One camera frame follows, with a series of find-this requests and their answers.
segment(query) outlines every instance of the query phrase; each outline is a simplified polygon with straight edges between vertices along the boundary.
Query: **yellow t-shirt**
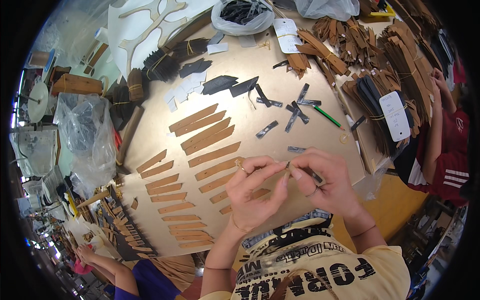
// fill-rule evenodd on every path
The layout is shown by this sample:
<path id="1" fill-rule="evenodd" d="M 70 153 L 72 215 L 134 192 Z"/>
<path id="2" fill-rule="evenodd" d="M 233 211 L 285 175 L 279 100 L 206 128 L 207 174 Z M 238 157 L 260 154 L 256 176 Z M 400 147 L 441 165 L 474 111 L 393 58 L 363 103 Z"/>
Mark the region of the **yellow t-shirt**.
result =
<path id="1" fill-rule="evenodd" d="M 251 249 L 252 258 L 240 268 L 233 293 L 217 291 L 200 300 L 267 300 L 290 272 L 296 275 L 285 299 L 334 299 L 317 277 L 321 277 L 340 300 L 404 300 L 407 297 L 410 276 L 399 246 L 376 246 L 355 254 L 331 237 L 330 229 L 325 228 L 324 234 L 272 253 L 254 255 L 265 245 L 265 240 Z"/>

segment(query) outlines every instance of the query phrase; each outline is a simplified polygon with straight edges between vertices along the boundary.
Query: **wooden handle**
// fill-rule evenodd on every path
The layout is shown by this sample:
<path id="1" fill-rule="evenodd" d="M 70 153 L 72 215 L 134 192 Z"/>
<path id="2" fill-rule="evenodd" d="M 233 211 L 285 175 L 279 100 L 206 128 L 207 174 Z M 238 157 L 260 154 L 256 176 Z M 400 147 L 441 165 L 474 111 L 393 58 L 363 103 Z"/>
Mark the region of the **wooden handle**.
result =
<path id="1" fill-rule="evenodd" d="M 98 200 L 100 200 L 100 199 L 102 199 L 102 198 L 105 198 L 105 197 L 107 197 L 108 195 L 110 195 L 110 193 L 109 193 L 107 190 L 105 190 L 105 191 L 103 191 L 103 192 L 101 192 L 101 193 L 98 193 L 98 194 L 94 195 L 92 198 L 88 199 L 87 201 L 80 203 L 80 204 L 77 206 L 77 208 L 84 207 L 84 206 L 87 206 L 87 205 L 89 205 L 89 204 L 92 204 L 93 202 L 98 201 Z"/>
<path id="2" fill-rule="evenodd" d="M 125 134 L 123 135 L 120 151 L 117 154 L 117 163 L 119 165 L 123 164 L 123 160 L 125 159 L 125 153 L 127 153 L 128 147 L 132 142 L 133 135 L 137 130 L 138 123 L 140 122 L 144 111 L 145 109 L 139 105 L 135 106 L 135 109 L 133 110 L 132 116 L 128 121 L 127 128 L 125 128 Z"/>

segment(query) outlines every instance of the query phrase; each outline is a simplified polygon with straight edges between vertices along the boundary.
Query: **table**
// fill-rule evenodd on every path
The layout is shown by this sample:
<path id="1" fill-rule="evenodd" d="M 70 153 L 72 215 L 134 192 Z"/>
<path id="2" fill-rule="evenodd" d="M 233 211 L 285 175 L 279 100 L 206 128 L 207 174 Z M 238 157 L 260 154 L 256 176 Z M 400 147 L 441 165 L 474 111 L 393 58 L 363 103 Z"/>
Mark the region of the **table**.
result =
<path id="1" fill-rule="evenodd" d="M 294 13 L 294 15 L 293 19 L 297 22 L 298 27 L 311 28 L 315 23 L 315 20 L 303 19 L 297 13 Z M 188 39 L 210 38 L 214 34 L 215 31 L 210 25 L 207 25 Z M 256 34 L 255 39 L 257 44 L 270 40 L 271 50 L 259 47 L 242 48 L 236 37 L 225 36 L 221 43 L 228 42 L 228 52 L 211 56 L 205 53 L 187 62 L 195 61 L 200 57 L 213 60 L 212 66 L 207 70 L 207 80 L 220 75 L 230 75 L 238 77 L 238 82 L 241 83 L 255 76 L 260 76 L 258 83 L 266 96 L 271 100 L 283 102 L 284 107 L 287 103 L 296 100 L 303 85 L 309 83 L 310 89 L 306 98 L 322 100 L 322 109 L 339 121 L 345 128 L 348 128 L 348 122 L 339 102 L 314 60 L 310 60 L 312 69 L 308 70 L 301 80 L 298 80 L 295 73 L 286 73 L 284 67 L 272 70 L 274 64 L 286 59 L 285 55 L 280 51 L 273 28 Z M 178 110 L 170 113 L 166 103 L 163 101 L 163 95 L 170 88 L 177 87 L 182 81 L 182 79 L 177 78 L 172 83 L 151 83 L 152 96 L 143 103 L 145 112 L 124 161 L 124 166 L 132 171 L 132 174 L 122 178 L 124 182 L 122 204 L 131 204 L 133 197 L 138 198 L 138 208 L 136 210 L 130 209 L 129 213 L 134 222 L 142 227 L 143 233 L 161 256 L 199 252 L 211 247 L 211 245 L 208 245 L 181 249 L 175 237 L 169 234 L 168 225 L 184 222 L 164 222 L 161 218 L 163 216 L 195 214 L 202 219 L 201 222 L 207 225 L 202 230 L 214 238 L 219 236 L 229 218 L 229 214 L 222 215 L 219 213 L 219 210 L 229 205 L 230 202 L 229 199 L 224 199 L 216 204 L 212 204 L 209 198 L 224 191 L 225 187 L 219 187 L 207 193 L 200 193 L 198 188 L 235 171 L 235 168 L 219 172 L 201 181 L 196 181 L 194 175 L 225 160 L 236 156 L 249 157 L 257 155 L 270 155 L 280 161 L 291 160 L 297 154 L 288 152 L 288 145 L 298 147 L 315 146 L 345 158 L 352 184 L 359 182 L 365 177 L 362 160 L 353 136 L 350 134 L 347 143 L 342 144 L 339 137 L 343 131 L 318 114 L 318 112 L 315 112 L 313 108 L 303 108 L 303 112 L 310 117 L 310 122 L 304 125 L 301 120 L 296 120 L 290 133 L 284 131 L 291 116 L 291 113 L 286 109 L 266 108 L 263 104 L 252 103 L 248 99 L 247 94 L 232 98 L 228 90 L 211 96 L 190 94 L 188 101 L 181 104 L 177 103 Z M 257 93 L 252 91 L 250 99 L 255 100 L 256 97 Z M 235 124 L 234 133 L 212 146 L 202 149 L 191 156 L 186 156 L 180 147 L 180 143 L 201 130 L 196 130 L 181 137 L 171 137 L 167 136 L 167 133 L 169 133 L 168 126 L 215 103 L 219 104 L 216 112 L 226 110 L 225 117 L 231 117 L 230 125 Z M 274 120 L 277 120 L 279 125 L 272 129 L 263 139 L 258 140 L 255 134 Z M 188 167 L 187 162 L 189 159 L 238 141 L 241 141 L 241 145 L 237 152 L 193 168 Z M 167 157 L 162 163 L 174 160 L 174 167 L 145 180 L 141 179 L 135 169 L 164 149 L 167 149 Z M 160 215 L 157 209 L 179 204 L 181 200 L 152 203 L 149 199 L 150 196 L 147 194 L 145 184 L 177 173 L 180 174 L 177 182 L 183 183 L 180 192 L 187 192 L 186 201 L 193 203 L 195 207 Z M 282 175 L 283 173 L 267 180 L 261 188 L 273 190 L 274 183 Z M 288 190 L 288 199 L 278 213 L 260 226 L 253 234 L 283 225 L 313 209 L 310 202 L 298 191 L 294 180 L 290 181 Z"/>

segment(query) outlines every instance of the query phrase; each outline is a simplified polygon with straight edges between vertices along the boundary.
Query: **pencil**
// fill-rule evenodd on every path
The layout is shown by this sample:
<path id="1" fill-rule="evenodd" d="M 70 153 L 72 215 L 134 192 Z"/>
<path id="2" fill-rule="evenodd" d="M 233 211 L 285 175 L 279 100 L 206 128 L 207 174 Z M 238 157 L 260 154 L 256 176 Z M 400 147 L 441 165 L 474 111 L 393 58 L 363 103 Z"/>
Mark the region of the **pencil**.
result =
<path id="1" fill-rule="evenodd" d="M 313 105 L 313 108 L 316 109 L 318 112 L 320 112 L 322 115 L 326 116 L 330 121 L 332 121 L 333 124 L 335 124 L 338 128 L 340 128 L 341 130 L 345 130 L 343 128 L 342 125 L 340 125 L 340 123 L 338 123 L 337 121 L 335 121 L 334 118 L 330 117 L 326 112 L 324 112 L 323 110 L 321 110 L 318 106 L 316 105 Z"/>

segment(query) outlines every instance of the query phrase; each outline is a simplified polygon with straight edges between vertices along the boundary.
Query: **workbench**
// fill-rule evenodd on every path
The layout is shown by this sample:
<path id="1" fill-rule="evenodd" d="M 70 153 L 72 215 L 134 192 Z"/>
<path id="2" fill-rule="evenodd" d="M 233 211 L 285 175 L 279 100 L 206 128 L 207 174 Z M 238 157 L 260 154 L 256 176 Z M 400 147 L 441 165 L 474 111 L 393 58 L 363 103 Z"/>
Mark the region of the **workbench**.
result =
<path id="1" fill-rule="evenodd" d="M 312 25 L 316 22 L 316 20 L 302 18 L 297 12 L 284 12 L 288 18 L 296 22 L 298 28 L 311 30 Z M 390 25 L 392 21 L 393 18 L 390 18 L 390 22 L 372 23 L 367 26 L 373 27 L 375 34 L 378 35 L 387 25 Z M 215 30 L 209 24 L 192 34 L 188 39 L 200 37 L 211 38 L 215 33 Z M 255 100 L 258 94 L 255 90 L 251 91 L 250 94 L 245 93 L 236 98 L 232 98 L 230 91 L 227 89 L 211 96 L 192 93 L 188 96 L 187 101 L 181 104 L 177 102 L 178 110 L 171 113 L 163 100 L 163 96 L 169 89 L 174 89 L 180 85 L 184 79 L 177 77 L 173 82 L 164 83 L 155 81 L 151 83 L 151 96 L 143 103 L 145 112 L 123 163 L 132 173 L 122 177 L 123 187 L 121 191 L 123 192 L 122 204 L 124 206 L 130 205 L 133 198 L 137 197 L 138 208 L 136 210 L 129 209 L 129 214 L 133 218 L 133 221 L 142 227 L 142 232 L 160 256 L 182 255 L 211 248 L 211 245 L 186 249 L 180 248 L 179 242 L 173 235 L 170 235 L 168 225 L 189 222 L 166 222 L 162 220 L 164 216 L 196 215 L 201 220 L 195 222 L 202 222 L 207 225 L 199 229 L 205 231 L 214 239 L 218 238 L 225 228 L 230 218 L 230 213 L 221 214 L 219 211 L 228 206 L 230 200 L 227 198 L 215 204 L 212 204 L 209 200 L 212 196 L 224 191 L 225 186 L 223 185 L 205 193 L 201 193 L 199 187 L 235 172 L 237 168 L 224 170 L 206 179 L 197 181 L 194 175 L 204 169 L 237 156 L 246 158 L 250 156 L 269 155 L 278 161 L 290 161 L 298 154 L 288 152 L 287 146 L 291 145 L 302 148 L 314 146 L 329 153 L 342 156 L 347 162 L 351 183 L 355 185 L 365 177 L 365 161 L 369 161 L 370 164 L 374 165 L 384 158 L 376 152 L 377 147 L 371 128 L 369 128 L 370 125 L 363 123 L 357 129 L 359 138 L 363 139 L 360 143 L 362 151 L 365 152 L 363 153 L 364 158 L 362 159 L 354 137 L 349 130 L 349 125 L 339 100 L 313 59 L 309 59 L 312 68 L 308 69 L 304 77 L 299 80 L 295 72 L 286 72 L 285 67 L 272 69 L 273 65 L 286 59 L 280 50 L 273 27 L 256 34 L 255 40 L 257 44 L 263 44 L 268 40 L 270 50 L 268 47 L 242 48 L 237 37 L 225 36 L 221 43 L 227 42 L 229 51 L 210 56 L 205 53 L 195 56 L 184 63 L 193 62 L 202 57 L 205 58 L 205 60 L 212 60 L 212 66 L 207 69 L 207 81 L 220 75 L 229 75 L 238 77 L 237 81 L 242 83 L 255 76 L 259 76 L 257 83 L 262 87 L 266 97 L 270 100 L 283 102 L 283 108 L 273 106 L 267 108 L 264 104 L 256 103 Z M 337 76 L 336 80 L 338 80 L 337 84 L 341 87 L 341 84 L 345 80 L 351 80 L 351 77 Z M 345 144 L 340 141 L 340 135 L 344 133 L 344 131 L 337 128 L 326 117 L 320 115 L 309 106 L 300 107 L 303 113 L 310 117 L 309 123 L 303 124 L 300 119 L 297 119 L 290 133 L 285 132 L 285 126 L 292 115 L 291 112 L 285 109 L 285 106 L 291 101 L 297 100 L 305 83 L 310 85 L 305 98 L 321 100 L 321 109 L 346 128 L 347 131 L 345 133 L 348 135 L 348 140 Z M 351 114 L 352 118 L 354 120 L 360 118 L 363 115 L 361 108 L 355 105 L 353 101 L 347 102 L 347 111 Z M 205 149 L 186 156 L 180 144 L 200 131 L 205 130 L 207 127 L 180 137 L 171 136 L 168 127 L 216 103 L 218 103 L 216 112 L 226 110 L 225 118 L 231 117 L 229 125 L 235 125 L 233 134 Z M 273 128 L 271 132 L 269 131 L 262 139 L 257 139 L 255 134 L 274 120 L 277 120 L 279 125 Z M 188 161 L 190 159 L 236 142 L 241 142 L 237 152 L 202 163 L 193 168 L 189 167 Z M 165 149 L 167 150 L 166 158 L 154 167 L 173 160 L 173 168 L 142 179 L 135 169 Z M 179 173 L 179 178 L 175 183 L 182 183 L 182 188 L 179 191 L 170 193 L 187 192 L 185 200 L 153 203 L 150 200 L 150 195 L 148 195 L 145 185 L 177 173 Z M 275 182 L 282 175 L 283 172 L 277 174 L 277 176 L 273 176 L 260 188 L 272 191 Z M 190 202 L 194 204 L 195 207 L 167 214 L 160 214 L 158 212 L 159 208 L 180 204 L 182 202 Z M 314 207 L 310 201 L 298 191 L 295 181 L 291 179 L 288 185 L 288 199 L 274 216 L 250 235 L 259 234 L 281 226 L 313 209 Z"/>

